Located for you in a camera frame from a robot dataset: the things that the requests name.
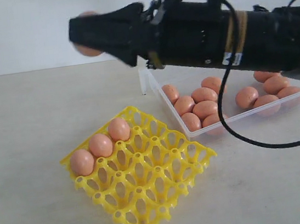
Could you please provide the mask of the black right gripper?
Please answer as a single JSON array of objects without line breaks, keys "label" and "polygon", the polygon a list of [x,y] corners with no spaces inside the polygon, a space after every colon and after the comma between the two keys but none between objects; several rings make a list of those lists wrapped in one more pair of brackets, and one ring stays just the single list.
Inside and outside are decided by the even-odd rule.
[{"label": "black right gripper", "polygon": [[131,25],[110,14],[77,16],[69,20],[70,42],[103,51],[130,67],[137,65],[139,56],[149,65],[160,64],[165,12],[163,1],[153,0]]}]

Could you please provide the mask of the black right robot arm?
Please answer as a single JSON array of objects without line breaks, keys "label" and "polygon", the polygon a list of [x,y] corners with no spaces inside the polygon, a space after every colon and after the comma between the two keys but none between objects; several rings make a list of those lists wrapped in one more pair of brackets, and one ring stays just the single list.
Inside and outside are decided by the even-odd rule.
[{"label": "black right robot arm", "polygon": [[[281,72],[300,80],[300,7],[236,13],[239,41],[235,70]],[[231,12],[210,2],[134,2],[114,12],[69,21],[73,44],[108,53],[134,67],[168,65],[226,68],[234,40]]]}]

